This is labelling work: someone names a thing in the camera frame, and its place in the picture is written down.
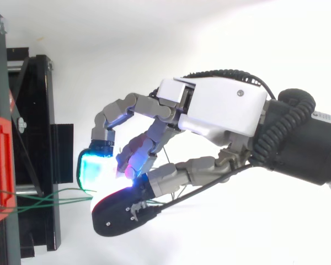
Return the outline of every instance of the white wall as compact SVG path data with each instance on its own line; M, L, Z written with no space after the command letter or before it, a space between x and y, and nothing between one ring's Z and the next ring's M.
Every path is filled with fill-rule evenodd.
M55 62L56 122L75 124L75 161L103 106L188 72L245 70L276 95L309 91L331 114L331 0L0 0L0 13L10 22L8 46ZM117 145L150 122L137 116L120 126ZM191 134L167 146L172 162L217 150ZM88 203L61 206L61 233L58 251L37 248L22 263L328 265L331 191L251 169L115 238L94 233Z

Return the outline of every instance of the black metal frame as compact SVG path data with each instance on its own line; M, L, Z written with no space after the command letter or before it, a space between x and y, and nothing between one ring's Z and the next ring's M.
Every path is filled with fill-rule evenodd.
M58 184L73 182L73 125L55 124L50 59L27 55L28 48L6 49L5 35L0 34L0 116L13 124L16 185L29 184L37 196L46 197ZM8 72L7 61L18 60L23 61L21 71ZM28 125L23 133L18 118ZM17 199L18 206L35 202ZM11 214L0 222L0 265L18 265L21 258L34 257L34 246L54 251L60 244L58 206Z
M27 57L20 72L9 73L16 98L12 112L16 183L33 184L42 196L56 192L57 184L73 182L73 125L55 124L49 63L45 55ZM17 126L20 117L28 125L22 134ZM58 200L58 194L52 199ZM35 203L20 197L17 201L19 206ZM20 213L19 228L22 258L34 257L34 246L57 250L61 244L59 207Z
M7 76L6 40L5 35L0 34L0 117L10 120ZM0 265L19 265L19 246L18 216L11 214L0 222Z

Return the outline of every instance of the red plastic part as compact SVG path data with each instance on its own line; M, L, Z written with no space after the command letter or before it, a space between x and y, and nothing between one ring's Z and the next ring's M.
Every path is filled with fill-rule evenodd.
M0 118L0 190L14 193L14 163L11 121ZM13 194L0 193L0 204L11 207L0 210L0 221L8 216L16 207L16 198Z

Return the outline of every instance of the bolt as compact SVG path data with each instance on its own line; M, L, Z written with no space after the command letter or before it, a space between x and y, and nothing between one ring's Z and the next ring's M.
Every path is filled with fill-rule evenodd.
M237 95L240 96L240 97L242 97L244 95L244 91L238 90Z
M18 120L17 120L17 127L18 127L18 131L21 134L24 132L24 129L27 128L27 123L25 123L25 121L23 120L22 117L18 118Z
M0 34L2 35L7 33L7 26L5 24L7 24L6 19L0 18Z
M53 61L49 61L49 62L48 62L48 70L49 70L49 71L53 71L53 70L54 70L54 64L53 64Z

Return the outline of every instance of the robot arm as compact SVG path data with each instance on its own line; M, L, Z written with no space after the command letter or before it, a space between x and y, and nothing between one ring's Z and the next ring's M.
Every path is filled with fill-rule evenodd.
M253 166L331 186L331 116L314 112L315 102L304 91L288 89L279 100L266 100L268 93L273 97L257 77L224 70L165 79L148 97L131 93L107 105L95 117L92 130L89 151L98 156L113 155L113 128L134 113L154 118L154 123L117 155L117 176L125 175L133 184L94 207L95 231L103 236L128 232L163 209ZM227 147L218 158L169 163L150 171L157 153L184 130ZM147 204L188 184L201 187L164 206Z

